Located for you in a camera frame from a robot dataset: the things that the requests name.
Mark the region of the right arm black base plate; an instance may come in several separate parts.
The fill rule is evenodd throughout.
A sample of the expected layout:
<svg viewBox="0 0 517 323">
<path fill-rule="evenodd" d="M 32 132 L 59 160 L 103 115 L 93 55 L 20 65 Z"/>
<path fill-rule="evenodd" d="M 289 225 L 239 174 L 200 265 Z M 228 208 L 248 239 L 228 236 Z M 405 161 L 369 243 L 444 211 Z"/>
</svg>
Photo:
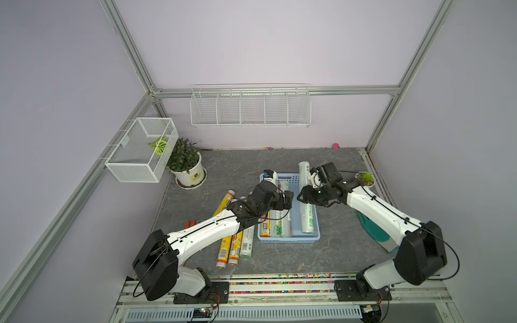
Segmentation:
<svg viewBox="0 0 517 323">
<path fill-rule="evenodd" d="M 363 281 L 340 279 L 334 283 L 338 301 L 369 301 L 381 303 L 391 301 L 389 288 L 373 289 Z"/>
</svg>

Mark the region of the light blue plastic basket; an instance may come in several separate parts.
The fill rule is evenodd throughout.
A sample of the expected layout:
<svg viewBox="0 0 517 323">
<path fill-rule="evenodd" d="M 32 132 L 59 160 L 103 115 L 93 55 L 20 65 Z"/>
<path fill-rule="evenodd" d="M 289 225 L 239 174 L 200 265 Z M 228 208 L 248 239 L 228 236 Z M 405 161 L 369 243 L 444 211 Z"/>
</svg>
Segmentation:
<svg viewBox="0 0 517 323">
<path fill-rule="evenodd" d="M 289 183 L 289 191 L 294 193 L 294 201 L 292 209 L 289 215 L 291 216 L 291 236 L 290 237 L 262 237 L 261 229 L 257 228 L 257 238 L 259 241 L 265 244 L 313 244 L 320 240 L 320 228 L 318 222 L 318 215 L 316 207 L 312 207 L 312 214 L 314 216 L 314 232 L 304 233 L 302 232 L 302 218 L 300 207 L 301 203 L 297 200 L 297 196 L 300 194 L 300 176 L 297 173 L 278 173 L 278 180 L 286 180 Z"/>
</svg>

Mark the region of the white wrap roll red label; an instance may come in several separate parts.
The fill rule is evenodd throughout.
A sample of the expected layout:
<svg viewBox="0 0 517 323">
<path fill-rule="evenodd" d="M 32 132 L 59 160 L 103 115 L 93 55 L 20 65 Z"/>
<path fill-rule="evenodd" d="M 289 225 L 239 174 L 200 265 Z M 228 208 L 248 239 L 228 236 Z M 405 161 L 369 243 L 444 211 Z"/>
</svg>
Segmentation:
<svg viewBox="0 0 517 323">
<path fill-rule="evenodd" d="M 284 192 L 289 190 L 289 182 L 287 180 L 280 180 L 280 189 Z M 290 218 L 290 212 L 287 210 L 281 213 L 281 237 L 291 238 L 292 237 L 292 222 Z"/>
</svg>

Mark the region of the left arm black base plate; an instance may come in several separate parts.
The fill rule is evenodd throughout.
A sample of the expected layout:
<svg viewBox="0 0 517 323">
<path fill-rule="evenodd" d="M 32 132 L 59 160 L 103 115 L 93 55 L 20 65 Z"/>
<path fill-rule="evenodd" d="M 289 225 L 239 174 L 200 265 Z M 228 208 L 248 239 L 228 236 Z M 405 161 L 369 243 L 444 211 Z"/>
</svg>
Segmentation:
<svg viewBox="0 0 517 323">
<path fill-rule="evenodd" d="M 174 304 L 227 304 L 229 296 L 229 282 L 216 281 L 205 286 L 196 296 L 176 293 L 174 296 Z"/>
</svg>

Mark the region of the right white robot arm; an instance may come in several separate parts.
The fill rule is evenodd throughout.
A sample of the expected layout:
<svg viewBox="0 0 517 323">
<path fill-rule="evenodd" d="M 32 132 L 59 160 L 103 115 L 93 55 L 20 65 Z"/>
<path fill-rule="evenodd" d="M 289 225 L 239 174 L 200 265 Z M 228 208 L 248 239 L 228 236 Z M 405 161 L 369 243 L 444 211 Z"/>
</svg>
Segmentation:
<svg viewBox="0 0 517 323">
<path fill-rule="evenodd" d="M 385 231 L 399 248 L 390 261 L 369 266 L 356 275 L 359 292 L 375 292 L 398 283 L 421 285 L 447 265 L 447 244 L 436 223 L 420 222 L 389 205 L 359 175 L 344 180 L 334 163 L 311 168 L 302 161 L 298 166 L 301 203 L 321 207 L 345 204 Z"/>
</svg>

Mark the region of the yellow plastic wrap roll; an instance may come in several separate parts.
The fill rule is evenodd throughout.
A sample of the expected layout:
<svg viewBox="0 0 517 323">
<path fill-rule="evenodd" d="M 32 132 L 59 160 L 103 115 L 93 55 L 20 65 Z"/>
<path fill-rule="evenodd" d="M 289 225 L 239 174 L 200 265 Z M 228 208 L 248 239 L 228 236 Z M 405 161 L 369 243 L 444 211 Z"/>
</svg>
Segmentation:
<svg viewBox="0 0 517 323">
<path fill-rule="evenodd" d="M 260 223 L 260 237 L 270 238 L 271 237 L 271 219 L 270 213 L 266 214 L 263 217 L 262 222 Z"/>
</svg>

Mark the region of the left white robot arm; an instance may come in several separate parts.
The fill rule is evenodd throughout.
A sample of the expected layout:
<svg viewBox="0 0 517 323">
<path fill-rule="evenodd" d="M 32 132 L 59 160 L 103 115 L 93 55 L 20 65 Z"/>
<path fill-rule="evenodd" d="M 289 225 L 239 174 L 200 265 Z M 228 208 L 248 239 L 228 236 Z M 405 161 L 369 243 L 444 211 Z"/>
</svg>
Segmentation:
<svg viewBox="0 0 517 323">
<path fill-rule="evenodd" d="M 264 180 L 245 199 L 230 202 L 204 222 L 169 234 L 152 232 L 133 261 L 142 293 L 148 301 L 170 292 L 207 297 L 212 291 L 207 274 L 183 263 L 205 247 L 257 225 L 269 211 L 290 210 L 293 200 L 292 191 L 280 191 Z"/>
</svg>

